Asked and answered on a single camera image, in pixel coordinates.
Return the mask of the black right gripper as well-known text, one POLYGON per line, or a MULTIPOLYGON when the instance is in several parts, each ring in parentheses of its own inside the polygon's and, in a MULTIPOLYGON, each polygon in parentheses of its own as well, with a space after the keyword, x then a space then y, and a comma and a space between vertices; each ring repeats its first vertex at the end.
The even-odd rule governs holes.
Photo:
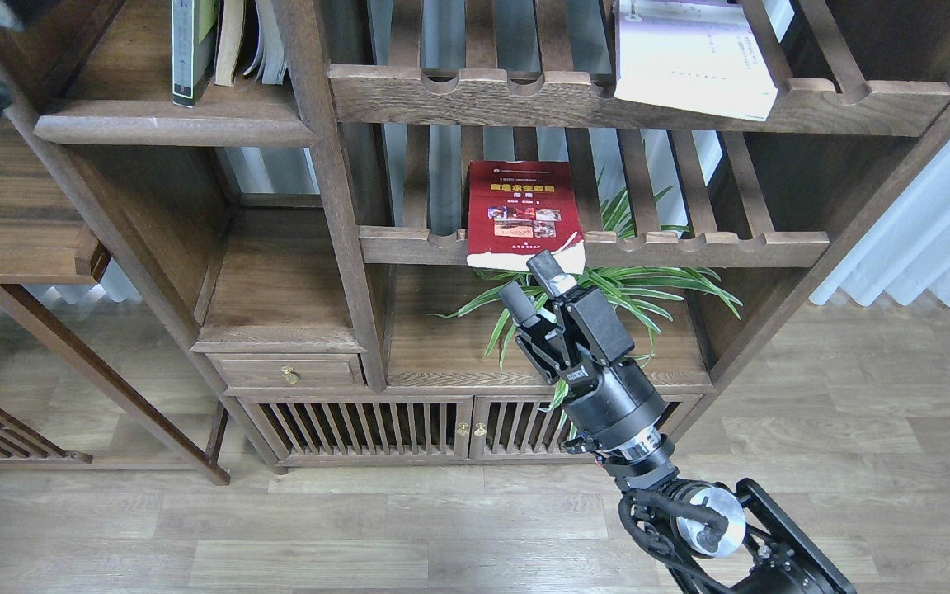
POLYGON ((519 326, 516 341, 528 360, 548 384, 567 385, 562 408, 580 432, 568 448, 599 452, 610 463, 647 463, 664 454, 655 424, 665 402, 629 356, 633 339, 602 290, 577 287, 550 251, 532 256, 527 267, 555 319, 539 314, 516 281, 498 296, 519 326))

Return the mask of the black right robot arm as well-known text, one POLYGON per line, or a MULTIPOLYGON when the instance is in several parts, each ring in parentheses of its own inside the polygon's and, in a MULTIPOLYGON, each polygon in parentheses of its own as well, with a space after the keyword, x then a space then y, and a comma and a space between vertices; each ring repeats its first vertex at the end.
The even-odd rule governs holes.
POLYGON ((656 429, 665 402, 630 356, 633 340, 600 290, 581 287, 550 252, 528 264, 554 315, 517 283, 501 299, 521 350, 549 383, 576 436, 621 492, 619 522, 686 593, 852 593, 854 587, 764 489, 680 478, 670 440, 656 429))

